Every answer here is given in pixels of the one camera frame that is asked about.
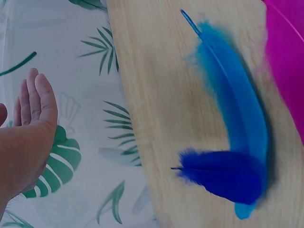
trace leaf print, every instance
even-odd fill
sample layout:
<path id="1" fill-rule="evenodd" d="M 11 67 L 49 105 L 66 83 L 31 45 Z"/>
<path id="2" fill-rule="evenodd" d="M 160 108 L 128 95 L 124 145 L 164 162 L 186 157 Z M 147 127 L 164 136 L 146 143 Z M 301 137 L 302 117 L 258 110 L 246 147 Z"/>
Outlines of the leaf print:
<path id="1" fill-rule="evenodd" d="M 6 125 L 6 127 L 12 127 L 13 126 L 13 122 L 10 120 L 9 122 L 8 122 L 8 124 Z"/>
<path id="2" fill-rule="evenodd" d="M 106 6 L 100 0 L 68 0 L 69 2 L 78 5 L 87 10 L 102 10 L 106 11 Z"/>
<path id="3" fill-rule="evenodd" d="M 81 40 L 81 42 L 83 42 L 83 43 L 85 43 L 85 44 L 88 44 L 88 45 L 91 45 L 91 46 L 96 47 L 96 48 L 100 48 L 100 49 L 106 50 L 105 47 L 103 47 L 103 46 L 101 46 L 101 45 L 99 45 L 99 44 L 95 44 L 95 43 L 87 42 L 87 41 L 83 41 L 83 40 Z"/>
<path id="4" fill-rule="evenodd" d="M 117 61 L 117 55 L 116 55 L 115 48 L 113 45 L 112 32 L 105 27 L 102 27 L 102 30 L 97 28 L 97 32 L 100 35 L 99 38 L 98 37 L 89 37 L 90 39 L 93 39 L 95 42 L 84 41 L 84 40 L 81 40 L 81 42 L 83 42 L 84 44 L 87 44 L 91 47 L 95 47 L 99 50 L 80 55 L 79 57 L 90 56 L 90 55 L 98 54 L 98 53 L 101 53 L 104 51 L 101 61 L 100 61 L 100 65 L 99 65 L 99 75 L 101 75 L 101 72 L 104 67 L 106 59 L 107 59 L 107 73 L 108 74 L 110 73 L 111 67 L 114 63 L 114 58 L 115 58 L 116 71 L 118 72 L 119 66 L 118 66 L 118 61 Z"/>
<path id="5" fill-rule="evenodd" d="M 132 214 L 138 215 L 150 201 L 151 201 L 151 196 L 150 196 L 149 188 L 148 186 L 145 186 L 133 206 Z"/>
<path id="6" fill-rule="evenodd" d="M 106 119 L 104 120 L 107 123 L 112 123 L 112 124 L 118 124 L 118 125 L 110 125 L 107 128 L 112 128 L 112 129 L 125 129 L 125 130 L 130 130 L 133 131 L 132 128 L 132 123 L 129 121 L 130 119 L 130 114 L 129 112 L 124 108 L 121 107 L 120 105 L 104 101 L 108 105 L 116 108 L 117 110 L 114 109 L 112 110 L 103 110 L 104 112 L 110 114 L 113 119 Z M 103 156 L 105 159 L 110 160 L 110 161 L 115 161 L 118 163 L 122 163 L 124 165 L 133 165 L 133 166 L 141 166 L 141 160 L 140 156 L 138 154 L 138 149 L 135 141 L 135 136 L 134 133 L 126 133 L 126 134 L 121 134 L 115 137 L 109 137 L 110 139 L 114 140 L 123 140 L 118 144 L 118 147 L 121 146 L 127 146 L 129 145 L 129 148 L 127 150 L 121 150 L 121 149 L 114 149 L 113 154 L 110 153 L 112 151 L 109 148 L 100 148 L 99 154 Z"/>
<path id="7" fill-rule="evenodd" d="M 37 180 L 34 189 L 24 192 L 27 198 L 45 197 L 68 183 L 81 160 L 78 142 L 67 139 L 66 131 L 57 126 L 55 139 L 45 172 Z"/>
<path id="8" fill-rule="evenodd" d="M 132 133 L 129 134 L 122 134 L 116 137 L 108 137 L 109 139 L 122 139 L 122 138 L 126 138 L 126 137 L 134 137 L 135 135 Z"/>
<path id="9" fill-rule="evenodd" d="M 99 155 L 109 162 L 115 162 L 125 166 L 141 166 L 141 160 L 137 153 L 122 155 L 124 150 L 120 148 L 100 148 Z"/>
<path id="10" fill-rule="evenodd" d="M 103 102 L 105 102 L 105 103 L 107 103 L 109 105 L 112 105 L 113 107 L 118 108 L 119 110 L 121 110 L 121 111 L 123 111 L 123 112 L 125 112 L 125 113 L 127 113 L 129 115 L 128 110 L 126 110 L 125 108 L 121 107 L 120 105 L 117 105 L 117 104 L 114 104 L 114 103 L 111 103 L 111 102 L 108 102 L 108 101 L 103 101 Z"/>
<path id="11" fill-rule="evenodd" d="M 15 65 L 14 67 L 12 67 L 11 69 L 8 69 L 6 71 L 3 71 L 0 73 L 0 76 L 2 75 L 6 75 L 10 72 L 13 72 L 15 70 L 17 70 L 18 68 L 22 67 L 24 64 L 26 64 L 27 62 L 29 62 L 33 57 L 35 57 L 37 55 L 37 52 L 34 51 L 32 54 L 30 54 L 28 57 L 26 57 L 23 61 L 21 61 L 20 63 L 18 63 L 17 65 Z"/>
<path id="12" fill-rule="evenodd" d="M 105 206 L 110 202 L 112 201 L 112 214 L 113 214 L 113 217 L 114 219 L 122 224 L 122 221 L 120 219 L 120 216 L 119 216 L 119 211 L 118 211 L 118 208 L 119 208 L 119 201 L 122 197 L 124 193 L 124 181 L 122 181 L 106 198 L 105 200 L 103 201 L 103 203 L 101 204 L 98 212 L 97 212 L 97 215 L 96 215 L 96 220 L 97 220 L 97 223 L 100 225 L 100 217 L 101 217 L 101 214 L 103 212 L 103 209 L 105 208 Z"/>
<path id="13" fill-rule="evenodd" d="M 2 7 L 5 6 L 5 3 L 7 2 L 7 0 L 2 0 Z"/>
<path id="14" fill-rule="evenodd" d="M 120 113 L 117 113 L 117 112 L 113 112 L 111 110 L 103 110 L 104 112 L 106 113 L 109 113 L 111 115 L 114 115 L 114 116 L 117 116 L 117 117 L 120 117 L 120 118 L 124 118 L 124 119 L 127 119 L 127 120 L 131 120 L 130 117 L 126 116 L 126 115 L 123 115 L 123 114 L 120 114 Z"/>
<path id="15" fill-rule="evenodd" d="M 32 225 L 30 225 L 27 221 L 20 218 L 13 212 L 9 210 L 4 211 L 12 220 L 13 222 L 5 222 L 2 227 L 22 227 L 22 228 L 34 228 Z"/>

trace wooden surface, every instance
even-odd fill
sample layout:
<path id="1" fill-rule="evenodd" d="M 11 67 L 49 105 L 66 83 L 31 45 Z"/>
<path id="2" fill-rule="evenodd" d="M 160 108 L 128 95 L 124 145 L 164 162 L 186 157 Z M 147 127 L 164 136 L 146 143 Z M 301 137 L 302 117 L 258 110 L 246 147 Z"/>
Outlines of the wooden surface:
<path id="1" fill-rule="evenodd" d="M 155 214 L 163 228 L 304 227 L 303 147 L 263 64 L 266 8 L 259 0 L 108 0 L 123 86 Z M 225 26 L 253 74 L 273 130 L 271 186 L 249 220 L 234 204 L 187 186 L 170 167 L 178 151 L 228 148 L 216 104 L 184 58 L 196 34 L 180 14 Z"/>

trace blue feather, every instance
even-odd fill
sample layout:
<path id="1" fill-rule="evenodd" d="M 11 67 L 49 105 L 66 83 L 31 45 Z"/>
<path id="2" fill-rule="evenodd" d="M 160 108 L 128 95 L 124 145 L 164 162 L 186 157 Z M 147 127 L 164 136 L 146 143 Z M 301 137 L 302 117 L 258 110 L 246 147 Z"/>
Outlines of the blue feather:
<path id="1" fill-rule="evenodd" d="M 253 204 L 265 187 L 265 167 L 255 157 L 235 152 L 180 153 L 182 167 L 177 176 L 202 185 L 207 191 L 232 202 Z"/>
<path id="2" fill-rule="evenodd" d="M 208 182 L 208 180 L 211 179 L 207 178 L 206 175 L 209 177 L 213 173 L 206 173 L 206 163 L 202 163 L 201 169 L 197 167 L 193 170 L 193 167 L 188 169 L 183 167 L 180 169 L 180 176 L 187 177 L 190 180 L 190 177 L 204 176 L 201 177 L 204 179 L 204 181 L 201 182 L 202 185 L 212 193 L 236 202 L 235 209 L 237 216 L 240 219 L 245 219 L 249 217 L 255 207 L 255 201 L 266 188 L 268 135 L 264 114 L 241 63 L 242 61 L 230 45 L 229 39 L 220 29 L 211 26 L 207 22 L 200 23 L 198 27 L 196 27 L 189 16 L 183 10 L 181 10 L 181 12 L 202 41 L 195 52 L 195 57 L 199 67 L 203 68 L 206 72 L 204 77 L 206 84 L 215 94 L 228 132 L 230 149 L 231 151 L 238 151 L 238 156 L 239 154 L 246 156 L 246 161 L 252 161 L 249 162 L 249 166 L 244 166 L 240 163 L 243 161 L 242 159 L 237 159 L 235 154 L 231 154 L 231 159 L 225 163 L 227 167 L 225 172 L 229 173 L 231 177 L 230 180 L 235 183 L 230 186 L 225 185 L 228 174 L 225 174 L 223 171 L 215 171 L 219 166 L 215 166 L 216 161 L 214 160 L 223 162 L 227 159 L 228 154 L 233 152 L 225 155 L 216 152 L 214 155 L 210 155 L 210 159 L 206 161 L 209 162 L 209 166 L 214 168 L 214 174 L 216 172 L 216 177 L 212 179 L 212 182 L 216 180 L 217 185 Z M 235 170 L 237 172 L 232 172 L 232 170 L 228 169 L 228 167 L 233 168 L 231 164 L 237 166 Z M 244 173 L 251 173 L 252 170 L 255 170 L 257 175 L 250 175 L 252 178 L 245 181 Z M 254 194 L 250 191 L 249 186 L 251 185 L 252 190 L 257 190 L 253 187 L 257 184 L 256 177 L 260 179 L 259 182 L 262 189 L 259 192 L 256 191 Z M 242 182 L 246 184 L 246 186 L 240 186 L 239 184 Z M 236 201 L 236 197 L 241 191 L 243 191 L 243 194 L 240 196 L 242 198 Z"/>

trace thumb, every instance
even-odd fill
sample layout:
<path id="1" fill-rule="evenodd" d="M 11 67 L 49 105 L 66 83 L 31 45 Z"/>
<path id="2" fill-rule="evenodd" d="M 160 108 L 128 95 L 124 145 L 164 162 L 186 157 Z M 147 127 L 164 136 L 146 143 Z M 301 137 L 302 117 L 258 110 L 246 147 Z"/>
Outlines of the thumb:
<path id="1" fill-rule="evenodd" d="M 8 111 L 5 105 L 0 103 L 0 127 L 3 125 L 7 117 L 8 117 Z"/>

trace dark blue feather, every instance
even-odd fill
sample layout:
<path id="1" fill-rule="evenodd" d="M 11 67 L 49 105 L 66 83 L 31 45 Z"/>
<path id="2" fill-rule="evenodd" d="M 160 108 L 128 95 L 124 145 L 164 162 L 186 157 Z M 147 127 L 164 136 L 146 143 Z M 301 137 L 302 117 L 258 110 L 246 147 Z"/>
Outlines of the dark blue feather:
<path id="1" fill-rule="evenodd" d="M 179 177 L 202 185 L 209 192 L 232 202 L 252 204 L 266 184 L 265 166 L 255 157 L 232 151 L 180 153 Z"/>

